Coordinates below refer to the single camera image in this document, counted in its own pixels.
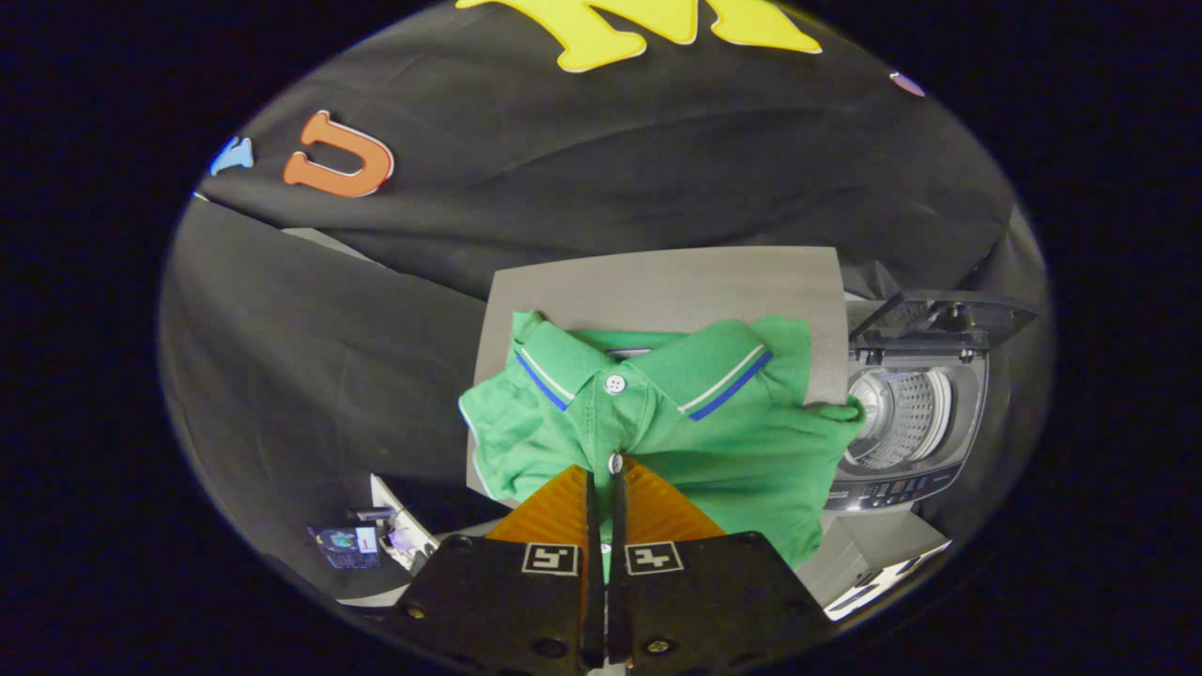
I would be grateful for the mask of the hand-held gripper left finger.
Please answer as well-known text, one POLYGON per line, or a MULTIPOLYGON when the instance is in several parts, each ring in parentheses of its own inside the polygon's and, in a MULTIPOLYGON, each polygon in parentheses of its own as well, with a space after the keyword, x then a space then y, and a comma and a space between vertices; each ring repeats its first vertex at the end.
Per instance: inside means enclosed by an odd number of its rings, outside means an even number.
POLYGON ((482 536, 435 548, 385 630, 469 675, 585 675, 605 663, 593 473, 571 466, 482 536))

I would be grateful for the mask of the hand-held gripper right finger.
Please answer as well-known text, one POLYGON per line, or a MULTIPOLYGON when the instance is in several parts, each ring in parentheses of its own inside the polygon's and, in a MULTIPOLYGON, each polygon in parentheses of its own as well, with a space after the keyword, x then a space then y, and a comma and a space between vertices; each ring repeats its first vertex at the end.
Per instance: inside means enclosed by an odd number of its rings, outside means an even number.
POLYGON ((837 635, 764 534, 722 530, 630 457, 609 470, 607 656, 627 675, 746 675, 837 635))

